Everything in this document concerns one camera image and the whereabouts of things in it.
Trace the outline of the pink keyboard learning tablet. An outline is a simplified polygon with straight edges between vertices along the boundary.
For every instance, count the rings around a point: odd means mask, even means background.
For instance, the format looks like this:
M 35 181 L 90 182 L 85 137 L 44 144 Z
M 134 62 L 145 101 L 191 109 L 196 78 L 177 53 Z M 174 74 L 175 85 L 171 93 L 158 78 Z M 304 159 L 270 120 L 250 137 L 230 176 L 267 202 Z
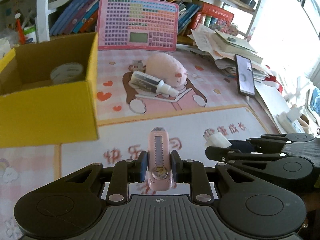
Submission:
M 159 0 L 100 0 L 99 50 L 176 50 L 179 6 Z

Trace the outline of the white usb charger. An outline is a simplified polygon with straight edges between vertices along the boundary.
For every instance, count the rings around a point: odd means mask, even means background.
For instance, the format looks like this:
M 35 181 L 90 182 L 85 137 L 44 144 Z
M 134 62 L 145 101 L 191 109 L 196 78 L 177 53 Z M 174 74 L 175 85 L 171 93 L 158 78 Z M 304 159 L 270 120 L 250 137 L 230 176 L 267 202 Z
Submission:
M 228 148 L 232 143 L 220 132 L 214 133 L 204 133 L 204 139 L 206 140 L 206 146 L 214 146 L 220 148 Z

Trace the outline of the red dictionary book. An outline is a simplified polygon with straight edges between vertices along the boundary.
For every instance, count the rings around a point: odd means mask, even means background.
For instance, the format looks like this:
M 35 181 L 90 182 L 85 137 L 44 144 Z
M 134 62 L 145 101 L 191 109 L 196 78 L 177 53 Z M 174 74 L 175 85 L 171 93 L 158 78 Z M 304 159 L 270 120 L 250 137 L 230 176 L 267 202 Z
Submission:
M 228 23 L 232 23 L 234 18 L 233 13 L 209 3 L 202 3 L 200 12 Z

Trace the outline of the clear tape roll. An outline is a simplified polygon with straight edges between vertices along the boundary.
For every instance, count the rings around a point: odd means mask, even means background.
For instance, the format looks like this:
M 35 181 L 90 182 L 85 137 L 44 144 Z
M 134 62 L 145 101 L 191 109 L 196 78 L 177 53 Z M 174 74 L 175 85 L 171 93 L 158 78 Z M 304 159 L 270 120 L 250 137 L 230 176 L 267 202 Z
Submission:
M 65 63 L 52 70 L 50 79 L 55 85 L 76 82 L 83 79 L 83 71 L 84 67 L 79 63 Z

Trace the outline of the white glue bottle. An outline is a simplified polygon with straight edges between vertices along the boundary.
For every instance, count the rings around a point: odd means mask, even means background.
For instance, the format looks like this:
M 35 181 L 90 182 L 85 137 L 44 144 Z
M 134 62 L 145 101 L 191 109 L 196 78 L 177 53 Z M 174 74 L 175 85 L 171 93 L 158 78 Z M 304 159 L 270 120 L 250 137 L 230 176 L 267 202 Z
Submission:
M 163 80 L 140 71 L 132 73 L 130 83 L 150 93 L 167 94 L 174 98 L 179 94 L 178 90 L 172 88 Z

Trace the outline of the pink utility knife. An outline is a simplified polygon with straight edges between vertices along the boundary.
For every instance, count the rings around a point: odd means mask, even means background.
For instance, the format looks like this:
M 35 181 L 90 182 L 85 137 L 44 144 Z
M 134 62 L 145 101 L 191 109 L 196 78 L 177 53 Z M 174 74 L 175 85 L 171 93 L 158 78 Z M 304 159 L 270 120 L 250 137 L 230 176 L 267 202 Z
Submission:
M 167 191 L 173 184 L 169 135 L 155 127 L 148 136 L 148 186 L 152 191 Z

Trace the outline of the black smartphone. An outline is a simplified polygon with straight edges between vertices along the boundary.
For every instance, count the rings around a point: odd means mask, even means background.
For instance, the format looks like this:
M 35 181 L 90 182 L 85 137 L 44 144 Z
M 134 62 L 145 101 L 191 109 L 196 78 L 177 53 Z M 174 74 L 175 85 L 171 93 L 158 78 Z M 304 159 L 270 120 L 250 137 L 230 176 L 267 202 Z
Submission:
M 235 55 L 238 92 L 241 95 L 255 97 L 254 78 L 250 59 Z

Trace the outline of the yellow cardboard box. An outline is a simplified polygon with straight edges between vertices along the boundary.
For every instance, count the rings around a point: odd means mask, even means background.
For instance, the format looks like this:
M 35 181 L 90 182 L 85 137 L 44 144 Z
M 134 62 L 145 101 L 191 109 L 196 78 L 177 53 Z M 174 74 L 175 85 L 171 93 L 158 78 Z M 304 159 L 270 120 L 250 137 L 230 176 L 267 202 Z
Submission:
M 76 62 L 83 79 L 53 84 L 56 67 Z M 16 47 L 1 59 L 1 147 L 97 140 L 96 33 Z

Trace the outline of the stack of papers and books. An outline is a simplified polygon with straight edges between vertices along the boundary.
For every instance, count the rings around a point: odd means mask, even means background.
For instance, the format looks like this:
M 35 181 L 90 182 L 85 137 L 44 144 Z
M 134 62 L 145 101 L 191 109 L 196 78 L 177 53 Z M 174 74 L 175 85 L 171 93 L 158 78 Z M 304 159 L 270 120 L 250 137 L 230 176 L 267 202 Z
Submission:
M 280 87 L 278 83 L 271 80 L 274 77 L 272 71 L 262 65 L 263 59 L 256 54 L 247 41 L 220 31 L 213 31 L 202 24 L 195 30 L 191 30 L 189 37 L 199 50 L 211 55 L 217 68 L 226 75 L 237 77 L 236 55 L 240 55 L 251 62 L 255 82 L 272 85 L 276 89 Z

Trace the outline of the pink plush toy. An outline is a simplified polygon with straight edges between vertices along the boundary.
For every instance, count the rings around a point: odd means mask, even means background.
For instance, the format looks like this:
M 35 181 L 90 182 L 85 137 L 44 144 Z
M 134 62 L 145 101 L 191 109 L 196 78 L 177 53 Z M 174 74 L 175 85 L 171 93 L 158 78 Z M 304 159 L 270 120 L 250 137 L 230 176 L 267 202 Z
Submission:
M 187 70 L 166 53 L 151 55 L 145 64 L 145 73 L 163 80 L 171 87 L 180 87 L 187 81 Z

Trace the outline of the pink cartoon desk mat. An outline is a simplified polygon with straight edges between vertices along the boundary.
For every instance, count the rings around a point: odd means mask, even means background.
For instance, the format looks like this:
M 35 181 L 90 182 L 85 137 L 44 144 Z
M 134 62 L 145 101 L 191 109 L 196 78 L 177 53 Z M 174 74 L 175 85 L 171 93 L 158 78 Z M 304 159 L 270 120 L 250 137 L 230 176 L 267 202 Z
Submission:
M 260 104 L 238 93 L 235 78 L 223 74 L 213 60 L 185 50 L 176 51 L 174 58 L 184 65 L 204 98 L 193 99 L 188 109 L 161 110 L 156 100 L 129 106 L 123 76 L 133 60 L 149 55 L 147 51 L 99 53 L 98 88 L 112 96 L 98 102 L 98 140 L 1 149 L 1 239 L 22 235 L 14 219 L 14 206 L 21 196 L 91 163 L 112 166 L 136 159 L 155 127 L 167 130 L 170 146 L 180 156 L 205 165 L 209 164 L 203 138 L 207 129 L 238 140 L 277 132 Z

